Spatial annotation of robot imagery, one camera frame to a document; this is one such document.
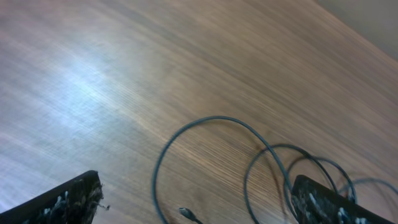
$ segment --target black cable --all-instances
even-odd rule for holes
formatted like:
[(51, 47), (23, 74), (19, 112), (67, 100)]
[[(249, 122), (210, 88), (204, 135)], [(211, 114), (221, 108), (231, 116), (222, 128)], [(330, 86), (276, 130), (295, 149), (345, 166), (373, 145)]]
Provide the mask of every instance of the black cable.
[[(330, 183), (331, 183), (332, 186), (333, 186), (333, 190), (334, 190), (336, 193), (338, 192), (338, 191), (337, 191), (337, 188), (336, 188), (336, 185), (335, 185), (335, 183), (334, 183), (334, 181), (333, 181), (333, 179), (330, 177), (330, 175), (329, 175), (329, 173), (326, 171), (326, 169), (318, 162), (318, 159), (317, 159), (316, 157), (311, 156), (311, 155), (310, 155), (307, 151), (305, 151), (304, 149), (301, 149), (301, 148), (299, 148), (299, 147), (297, 147), (297, 146), (293, 146), (293, 145), (291, 145), (291, 144), (276, 144), (276, 145), (272, 145), (271, 147), (272, 147), (273, 149), (276, 149), (276, 148), (278, 148), (278, 147), (284, 147), (284, 148), (287, 148), (287, 149), (292, 149), (292, 150), (298, 151), (299, 153), (303, 154), (304, 157), (301, 157), (301, 158), (310, 159), (311, 161), (313, 161), (314, 163), (316, 163), (316, 165), (317, 165), (319, 168), (321, 168), (321, 170), (325, 173), (326, 177), (329, 179)], [(253, 220), (253, 222), (254, 222), (255, 224), (259, 224), (259, 222), (258, 222), (256, 216), (254, 215), (254, 213), (253, 213), (253, 211), (252, 211), (252, 208), (251, 208), (251, 206), (250, 206), (250, 201), (249, 201), (249, 197), (248, 197), (248, 178), (249, 178), (250, 170), (251, 170), (252, 166), (254, 165), (254, 163), (260, 158), (260, 156), (261, 156), (262, 154), (264, 154), (264, 153), (267, 152), (267, 151), (268, 151), (268, 149), (264, 149), (264, 150), (262, 150), (261, 152), (259, 152), (259, 153), (254, 157), (254, 159), (253, 159), (253, 160), (250, 162), (250, 164), (249, 164), (249, 167), (248, 167), (248, 169), (247, 169), (247, 171), (246, 171), (246, 174), (245, 174), (244, 180), (243, 180), (244, 201), (245, 201), (245, 203), (246, 203), (246, 208), (248, 209), (248, 212), (249, 212), (249, 214), (250, 214), (250, 216), (251, 216), (251, 218), (252, 218), (252, 220)], [(289, 174), (289, 172), (290, 172), (290, 170), (291, 170), (291, 167), (292, 167), (292, 165), (290, 165), (289, 169), (287, 169), (287, 173), (288, 173), (288, 174)], [(285, 193), (286, 204), (287, 204), (287, 206), (288, 206), (290, 212), (291, 212), (292, 215), (294, 216), (294, 218), (297, 220), (297, 215), (296, 215), (296, 213), (294, 212), (294, 209), (293, 209), (292, 205), (291, 205), (290, 202), (289, 202), (289, 195), (288, 195), (288, 193), (287, 193), (287, 191), (286, 191), (286, 187), (285, 187), (285, 186), (286, 186), (286, 184), (285, 184), (285, 182), (284, 182), (284, 193)]]
[[(363, 183), (367, 183), (367, 182), (378, 182), (380, 184), (384, 184), (386, 186), (388, 186), (389, 188), (391, 188), (396, 194), (398, 194), (398, 189), (396, 187), (394, 187), (393, 185), (391, 185), (390, 183), (384, 181), (384, 180), (380, 180), (380, 179), (375, 179), (375, 178), (366, 178), (366, 179), (359, 179), (359, 180), (355, 180), (354, 182), (351, 181), (351, 179), (349, 178), (348, 174), (343, 170), (343, 168), (341, 168), (337, 163), (329, 160), (329, 159), (325, 159), (325, 158), (321, 158), (321, 157), (313, 157), (311, 156), (311, 154), (309, 154), (307, 151), (305, 151), (304, 149), (301, 149), (297, 146), (291, 145), (291, 144), (276, 144), (273, 146), (270, 146), (269, 143), (256, 131), (254, 130), (252, 127), (250, 127), (248, 124), (236, 119), (236, 118), (230, 118), (227, 116), (209, 116), (206, 118), (201, 118), (198, 119), (196, 121), (192, 121), (191, 123), (186, 124), (185, 126), (183, 126), (182, 128), (180, 128), (171, 138), (170, 140), (167, 142), (167, 144), (164, 146), (163, 150), (160, 153), (160, 156), (156, 162), (155, 165), (155, 169), (154, 169), (154, 173), (152, 175), (152, 186), (151, 186), (151, 190), (152, 190), (152, 199), (154, 201), (154, 206), (156, 209), (156, 212), (159, 216), (159, 218), (162, 220), (163, 224), (168, 224), (166, 218), (164, 217), (163, 212), (160, 209), (159, 206), (159, 202), (157, 199), (157, 194), (156, 194), (156, 183), (157, 183), (157, 175), (159, 173), (159, 168), (160, 165), (162, 163), (162, 160), (165, 156), (165, 153), (167, 152), (167, 149), (170, 147), (170, 145), (186, 130), (201, 124), (205, 121), (209, 121), (209, 120), (213, 120), (213, 119), (224, 119), (224, 120), (228, 120), (228, 121), (232, 121), (235, 123), (238, 123), (242, 126), (244, 126), (245, 128), (247, 128), (248, 130), (250, 130), (250, 132), (252, 132), (257, 138), (259, 138), (261, 140), (261, 142), (266, 146), (265, 149), (263, 149), (261, 152), (259, 152), (254, 158), (253, 160), (250, 162), (249, 167), (245, 173), (244, 176), (244, 182), (243, 182), (243, 194), (244, 194), (244, 201), (246, 203), (246, 207), (248, 209), (248, 212), (253, 220), (253, 222), (255, 224), (259, 224), (256, 216), (253, 213), (253, 210), (250, 206), (250, 202), (249, 202), (249, 197), (248, 197), (248, 178), (249, 178), (249, 174), (250, 174), (250, 170), (253, 167), (254, 163), (260, 158), (260, 156), (262, 154), (264, 154), (267, 151), (270, 151), (272, 156), (274, 157), (275, 161), (277, 162), (283, 176), (284, 176), (284, 195), (285, 195), (285, 199), (286, 199), (286, 204), (290, 210), (290, 212), (292, 213), (292, 215), (295, 217), (295, 219), (297, 220), (297, 214), (295, 213), (290, 201), (289, 201), (289, 194), (288, 191), (291, 192), (292, 191), (292, 184), (290, 183), (289, 180), (289, 173), (291, 171), (291, 169), (293, 168), (293, 166), (298, 163), (301, 160), (304, 159), (309, 159), (311, 161), (313, 161), (314, 163), (316, 163), (316, 165), (321, 168), (321, 170), (325, 173), (326, 177), (328, 178), (328, 180), (330, 181), (333, 190), (338, 194), (339, 192), (343, 192), (345, 190), (351, 189), (351, 193), (353, 195), (353, 200), (356, 203), (357, 199), (356, 199), (356, 192), (355, 192), (355, 188), (354, 188), (354, 184), (363, 184)], [(285, 167), (282, 164), (282, 161), (279, 159), (278, 155), (275, 153), (274, 149), (278, 148), (278, 147), (284, 147), (287, 149), (292, 149), (295, 151), (298, 151), (299, 153), (301, 153), (303, 155), (303, 157), (300, 157), (298, 159), (296, 159), (295, 161), (293, 161), (293, 163), (291, 163), (291, 165), (289, 165), (289, 168), (287, 170), (285, 170)], [(333, 179), (330, 177), (330, 174), (326, 171), (326, 169), (321, 165), (321, 163), (319, 161), (322, 162), (327, 162), (330, 163), (331, 165), (335, 166), (345, 177), (345, 179), (347, 180), (347, 185), (344, 186), (342, 189), (340, 189), (340, 191), (337, 190), (336, 185), (333, 181)], [(193, 222), (202, 224), (201, 221), (199, 221), (195, 215), (187, 208), (180, 208), (180, 213), (187, 217), (188, 219), (190, 219)]]
[(160, 209), (159, 202), (157, 201), (157, 195), (156, 195), (156, 180), (157, 180), (157, 174), (159, 173), (159, 168), (160, 168), (160, 165), (161, 165), (162, 160), (163, 160), (163, 158), (164, 158), (164, 155), (165, 155), (165, 153), (167, 152), (167, 149), (170, 147), (170, 145), (174, 142), (174, 140), (177, 139), (177, 137), (178, 137), (179, 135), (181, 135), (184, 131), (186, 131), (186, 130), (188, 130), (188, 129), (190, 129), (190, 128), (192, 128), (192, 127), (198, 125), (198, 124), (201, 124), (201, 123), (203, 123), (203, 122), (205, 122), (205, 121), (209, 121), (209, 120), (213, 120), (213, 119), (224, 119), (224, 120), (233, 121), (233, 122), (235, 122), (235, 123), (238, 123), (238, 124), (244, 126), (245, 128), (247, 128), (247, 129), (248, 129), (250, 132), (252, 132), (258, 139), (260, 139), (260, 141), (261, 141), (264, 145), (266, 145), (266, 147), (267, 147), (267, 148), (269, 149), (269, 151), (271, 152), (272, 156), (274, 156), (275, 161), (278, 163), (278, 166), (279, 166), (280, 170), (282, 171), (282, 173), (283, 173), (283, 175), (284, 175), (284, 177), (285, 177), (285, 181), (287, 182), (287, 185), (288, 185), (289, 190), (292, 189), (292, 184), (290, 183), (289, 178), (287, 177), (287, 173), (286, 173), (285, 167), (284, 167), (283, 164), (282, 164), (282, 161), (280, 161), (278, 155), (277, 155), (277, 154), (274, 152), (274, 150), (270, 147), (270, 145), (268, 144), (268, 142), (267, 142), (256, 130), (254, 130), (252, 127), (250, 127), (250, 125), (248, 125), (248, 124), (246, 124), (245, 122), (240, 121), (240, 120), (238, 120), (238, 119), (236, 119), (236, 118), (230, 118), (230, 117), (227, 117), (227, 116), (209, 116), (209, 117), (206, 117), (206, 118), (201, 118), (201, 119), (198, 119), (198, 120), (196, 120), (196, 121), (192, 121), (191, 123), (188, 123), (188, 124), (186, 124), (184, 127), (180, 128), (180, 129), (170, 138), (170, 140), (166, 143), (166, 145), (164, 146), (164, 148), (163, 148), (162, 152), (160, 153), (160, 156), (159, 156), (159, 158), (158, 158), (158, 160), (157, 160), (157, 162), (156, 162), (155, 169), (154, 169), (154, 173), (153, 173), (153, 176), (152, 176), (152, 199), (153, 199), (153, 201), (154, 201), (154, 205), (155, 205), (156, 212), (157, 212), (159, 218), (162, 220), (163, 224), (168, 224), (168, 223), (167, 223), (166, 218), (164, 217), (163, 212), (162, 212), (161, 209)]

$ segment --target cable connector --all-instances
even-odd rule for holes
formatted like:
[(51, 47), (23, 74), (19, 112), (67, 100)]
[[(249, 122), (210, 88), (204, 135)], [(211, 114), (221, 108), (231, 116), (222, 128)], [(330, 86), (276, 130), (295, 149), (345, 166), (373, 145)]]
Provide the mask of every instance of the cable connector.
[(185, 218), (196, 222), (198, 224), (202, 224), (201, 221), (199, 221), (196, 216), (193, 214), (193, 212), (191, 212), (191, 210), (187, 209), (187, 208), (179, 208), (180, 214), (183, 215)]

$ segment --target black device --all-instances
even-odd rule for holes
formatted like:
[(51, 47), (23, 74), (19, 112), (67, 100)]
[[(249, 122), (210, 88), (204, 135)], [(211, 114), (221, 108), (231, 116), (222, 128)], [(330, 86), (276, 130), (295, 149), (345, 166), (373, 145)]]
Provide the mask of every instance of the black device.
[(300, 224), (393, 224), (304, 175), (296, 177), (292, 204)]
[(0, 214), (1, 224), (90, 224), (103, 198), (97, 171), (87, 171)]

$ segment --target wooden table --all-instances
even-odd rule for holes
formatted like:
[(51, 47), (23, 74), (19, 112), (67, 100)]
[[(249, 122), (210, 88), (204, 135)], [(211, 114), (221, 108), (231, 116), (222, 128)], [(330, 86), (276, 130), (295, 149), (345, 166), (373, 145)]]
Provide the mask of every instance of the wooden table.
[[(312, 0), (3, 0), (0, 68), (0, 212), (94, 169), (111, 205), (94, 223), (160, 223), (162, 146), (215, 114), (398, 185), (398, 63)], [(243, 175), (263, 147), (229, 122), (187, 131), (159, 174), (168, 219), (190, 223), (188, 207), (204, 223), (252, 223)], [(327, 184), (310, 162), (297, 174)], [(295, 223), (282, 181), (269, 154), (252, 171), (262, 223)], [(390, 191), (357, 190), (398, 222)]]

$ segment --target cable plug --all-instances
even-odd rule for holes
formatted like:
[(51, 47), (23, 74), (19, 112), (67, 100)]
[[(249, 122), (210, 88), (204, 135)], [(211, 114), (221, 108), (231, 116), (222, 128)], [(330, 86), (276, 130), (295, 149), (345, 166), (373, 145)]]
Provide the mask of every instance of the cable plug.
[(187, 209), (187, 208), (179, 208), (179, 211), (181, 213), (181, 215), (183, 215), (185, 218), (191, 220), (191, 221), (197, 221), (196, 216), (193, 214), (193, 212), (191, 212), (191, 210)]

